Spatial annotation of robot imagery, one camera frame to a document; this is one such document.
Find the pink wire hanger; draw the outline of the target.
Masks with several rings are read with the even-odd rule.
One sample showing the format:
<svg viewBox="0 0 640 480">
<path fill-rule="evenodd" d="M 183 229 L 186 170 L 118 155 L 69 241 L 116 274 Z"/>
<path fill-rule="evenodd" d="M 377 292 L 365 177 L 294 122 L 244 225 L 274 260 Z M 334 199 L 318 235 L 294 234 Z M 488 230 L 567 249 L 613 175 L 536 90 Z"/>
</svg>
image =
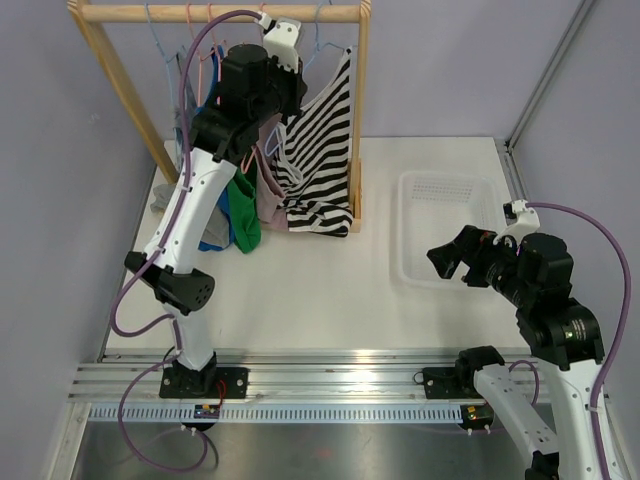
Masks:
<svg viewBox="0 0 640 480">
<path fill-rule="evenodd" d="M 240 170 L 241 170 L 243 175 L 246 175 L 248 173 L 249 169 L 251 168 L 252 163 L 254 162 L 255 158 L 257 157 L 257 153 L 258 153 L 258 148 L 257 148 L 256 145 L 253 145 L 250 148 L 249 153 L 241 161 Z"/>
</svg>

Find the light blue wire hanger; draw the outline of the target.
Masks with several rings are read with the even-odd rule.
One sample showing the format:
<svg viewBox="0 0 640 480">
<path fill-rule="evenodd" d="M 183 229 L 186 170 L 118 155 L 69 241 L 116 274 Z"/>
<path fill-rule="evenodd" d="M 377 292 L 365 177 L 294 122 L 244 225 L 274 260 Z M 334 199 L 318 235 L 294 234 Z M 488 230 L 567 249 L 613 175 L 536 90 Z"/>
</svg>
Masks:
<svg viewBox="0 0 640 480">
<path fill-rule="evenodd" d="M 319 27 L 319 14 L 322 8 L 325 5 L 333 6 L 334 3 L 332 0 L 320 0 L 314 12 L 314 47 L 311 56 L 309 59 L 303 63 L 302 73 L 305 74 L 307 70 L 311 67 L 311 65 L 315 62 L 318 56 L 327 48 L 331 47 L 333 49 L 339 50 L 341 53 L 344 53 L 347 50 L 347 47 L 343 47 L 342 45 L 336 44 L 331 41 L 323 42 L 320 34 Z M 264 151 L 267 156 L 273 155 L 276 150 L 282 145 L 283 140 L 278 133 L 278 129 L 276 127 L 270 132 L 269 136 L 266 139 Z"/>
</svg>

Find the black white striped tank top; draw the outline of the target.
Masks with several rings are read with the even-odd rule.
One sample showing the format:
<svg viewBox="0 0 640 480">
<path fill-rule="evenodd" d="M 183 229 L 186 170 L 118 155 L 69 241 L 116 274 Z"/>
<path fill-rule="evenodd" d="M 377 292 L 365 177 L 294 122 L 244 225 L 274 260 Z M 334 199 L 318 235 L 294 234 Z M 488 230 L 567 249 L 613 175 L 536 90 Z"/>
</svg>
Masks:
<svg viewBox="0 0 640 480">
<path fill-rule="evenodd" d="M 325 87 L 299 115 L 277 125 L 271 172 L 284 194 L 277 212 L 290 232 L 344 238 L 353 223 L 348 191 L 351 60 L 348 48 Z"/>
</svg>

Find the mauve pink tank top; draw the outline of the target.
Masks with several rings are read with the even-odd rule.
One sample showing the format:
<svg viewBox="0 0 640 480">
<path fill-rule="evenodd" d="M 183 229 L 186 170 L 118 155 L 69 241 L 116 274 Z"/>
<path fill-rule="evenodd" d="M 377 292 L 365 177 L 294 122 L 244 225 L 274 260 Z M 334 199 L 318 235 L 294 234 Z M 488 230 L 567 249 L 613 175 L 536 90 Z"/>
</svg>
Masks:
<svg viewBox="0 0 640 480">
<path fill-rule="evenodd" d="M 256 208 L 258 219 L 263 224 L 273 230 L 287 231 L 288 222 L 286 212 L 280 206 L 284 200 L 284 192 L 272 173 L 272 158 L 268 156 L 265 151 L 268 137 L 280 119 L 281 115 L 278 114 L 268 120 L 259 129 L 259 139 L 257 142 Z"/>
</svg>

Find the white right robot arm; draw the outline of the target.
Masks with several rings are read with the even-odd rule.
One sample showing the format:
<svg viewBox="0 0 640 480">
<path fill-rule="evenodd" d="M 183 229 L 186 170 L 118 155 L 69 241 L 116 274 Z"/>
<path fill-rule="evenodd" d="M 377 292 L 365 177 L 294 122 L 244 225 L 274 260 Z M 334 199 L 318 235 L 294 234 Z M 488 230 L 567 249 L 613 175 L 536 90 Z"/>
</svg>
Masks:
<svg viewBox="0 0 640 480">
<path fill-rule="evenodd" d="M 513 384 L 502 356 L 492 346 L 460 352 L 456 389 L 480 395 L 529 461 L 528 479 L 621 479 L 602 390 L 596 382 L 605 350 L 594 314 L 571 296 L 573 259 L 558 237 L 530 233 L 521 241 L 467 225 L 451 242 L 427 253 L 437 274 L 463 277 L 469 287 L 493 288 L 516 309 L 517 326 L 535 359 L 552 404 L 555 428 L 548 429 Z"/>
</svg>

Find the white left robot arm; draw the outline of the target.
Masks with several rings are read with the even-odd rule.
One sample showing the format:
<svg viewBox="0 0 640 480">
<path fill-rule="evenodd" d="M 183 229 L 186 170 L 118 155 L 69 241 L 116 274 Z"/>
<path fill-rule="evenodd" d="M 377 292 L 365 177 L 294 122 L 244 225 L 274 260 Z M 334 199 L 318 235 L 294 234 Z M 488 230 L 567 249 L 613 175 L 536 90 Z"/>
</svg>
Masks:
<svg viewBox="0 0 640 480">
<path fill-rule="evenodd" d="M 216 374 L 206 320 L 214 279 L 196 269 L 195 255 L 220 195 L 277 114 L 295 115 L 307 91 L 302 61 L 293 46 L 232 47 L 219 65 L 220 78 L 196 114 L 187 120 L 182 181 L 173 192 L 160 230 L 126 268 L 149 286 L 174 324 L 181 386 L 195 398 L 215 388 Z"/>
</svg>

